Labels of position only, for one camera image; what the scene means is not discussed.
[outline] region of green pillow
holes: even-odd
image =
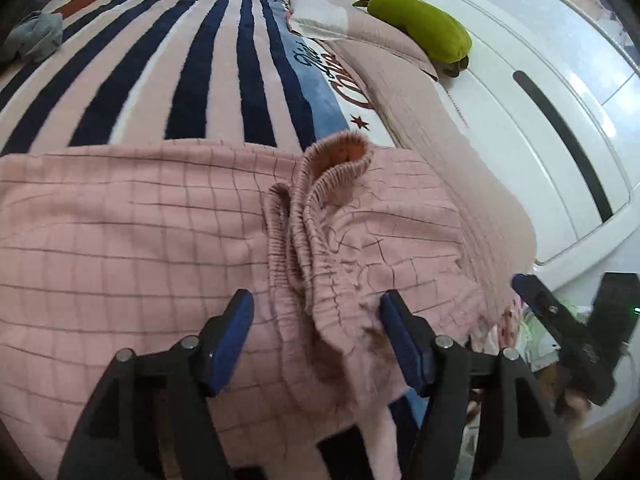
[[[454,17],[420,0],[368,0],[369,14],[404,30],[431,59],[459,62],[471,50],[471,37]]]

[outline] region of red star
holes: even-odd
[[[367,128],[367,126],[369,126],[369,123],[366,123],[365,121],[363,121],[363,120],[362,120],[362,117],[360,117],[360,116],[357,116],[357,117],[356,117],[356,116],[353,116],[353,115],[352,115],[352,116],[351,116],[351,123],[356,124],[356,126],[357,126],[359,129],[364,128],[364,129],[365,129],[365,130],[367,130],[368,132],[370,132],[370,131],[371,131],[371,130],[369,130],[369,129]]]

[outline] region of crumpled gray clothing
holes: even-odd
[[[23,61],[43,62],[62,44],[62,14],[36,10],[9,33],[0,49],[0,62],[20,56]]]

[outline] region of striped bedsheet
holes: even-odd
[[[352,128],[392,145],[320,43],[287,28],[286,0],[59,0],[63,44],[0,77],[0,147],[208,138],[289,152]]]

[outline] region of picture frame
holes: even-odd
[[[625,58],[640,75],[640,52],[606,0],[560,0],[580,14]]]

